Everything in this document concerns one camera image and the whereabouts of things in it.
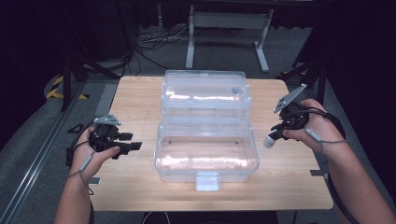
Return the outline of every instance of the metal frame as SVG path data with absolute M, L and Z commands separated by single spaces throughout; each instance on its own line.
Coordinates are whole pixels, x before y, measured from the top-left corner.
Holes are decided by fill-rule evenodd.
M 262 46 L 268 33 L 274 10 L 269 9 L 267 14 L 244 14 L 244 13 L 216 13 L 216 12 L 196 12 L 193 5 L 190 6 L 189 19 L 189 47 L 187 49 L 186 68 L 192 69 L 194 60 L 194 28 L 195 27 L 224 27 L 261 29 L 262 35 L 259 41 L 254 42 L 254 48 L 264 73 L 269 72 L 267 61 L 265 60 Z

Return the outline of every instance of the left hand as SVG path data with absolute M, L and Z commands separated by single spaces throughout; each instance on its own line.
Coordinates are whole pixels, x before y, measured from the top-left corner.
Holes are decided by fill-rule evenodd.
M 78 139 L 75 148 L 75 153 L 73 157 L 73 164 L 70 169 L 70 175 L 78 172 L 81 164 L 92 154 L 91 161 L 82 171 L 82 176 L 86 181 L 89 181 L 102 167 L 103 162 L 115 156 L 119 151 L 119 147 L 111 147 L 102 152 L 94 152 L 93 148 L 90 146 L 88 140 L 90 139 L 90 134 L 93 132 L 94 127 L 91 126 L 85 130 L 80 138 Z

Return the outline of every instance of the container latch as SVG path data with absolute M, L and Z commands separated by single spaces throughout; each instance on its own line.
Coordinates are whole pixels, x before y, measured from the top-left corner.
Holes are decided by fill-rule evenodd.
M 220 190 L 219 173 L 200 172 L 196 176 L 197 191 L 216 191 Z

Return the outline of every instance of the controller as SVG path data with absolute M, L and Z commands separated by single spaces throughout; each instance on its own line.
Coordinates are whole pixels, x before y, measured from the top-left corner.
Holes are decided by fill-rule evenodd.
M 119 153 L 113 156 L 113 160 L 117 160 L 120 155 L 128 155 L 128 153 L 132 150 L 139 150 L 142 146 L 141 142 L 132 142 L 132 143 L 121 143 L 116 142 L 116 140 L 120 141 L 129 141 L 132 139 L 132 133 L 119 133 L 120 122 L 113 115 L 106 115 L 101 118 L 97 118 L 90 123 L 90 125 L 94 123 L 93 132 L 90 134 L 89 143 L 90 146 L 96 151 L 101 152 L 111 147 L 120 147 Z M 90 125 L 82 130 L 80 133 L 85 131 Z M 66 165 L 71 166 L 73 163 L 74 151 L 75 151 L 75 143 L 77 142 L 80 134 L 75 139 L 74 143 L 71 147 L 66 149 Z
M 293 100 L 305 87 L 306 85 L 303 84 L 300 88 L 279 99 L 279 103 L 274 109 L 274 113 L 280 110 L 279 118 L 282 119 L 282 122 L 272 127 L 271 132 L 269 132 L 265 137 L 263 144 L 266 148 L 271 148 L 275 144 L 276 140 L 280 138 L 288 140 L 288 138 L 283 135 L 283 131 L 300 130 L 304 128 L 306 123 L 309 121 L 310 113 L 320 114 L 330 120 L 338 129 L 340 134 L 346 138 L 344 127 L 336 116 L 319 109 L 305 108 L 305 106 L 300 102 Z

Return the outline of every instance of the yellow tape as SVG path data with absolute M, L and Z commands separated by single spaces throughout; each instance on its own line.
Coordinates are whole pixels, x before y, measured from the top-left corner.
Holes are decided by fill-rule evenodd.
M 64 76 L 59 75 L 58 78 L 56 78 L 55 82 L 53 83 L 49 93 L 47 94 L 47 99 L 48 98 L 58 98 L 58 99 L 63 99 L 64 95 L 60 93 L 56 93 L 56 90 L 58 89 L 59 85 L 61 82 L 64 80 Z M 80 100 L 87 100 L 90 98 L 89 94 L 81 94 L 78 99 Z

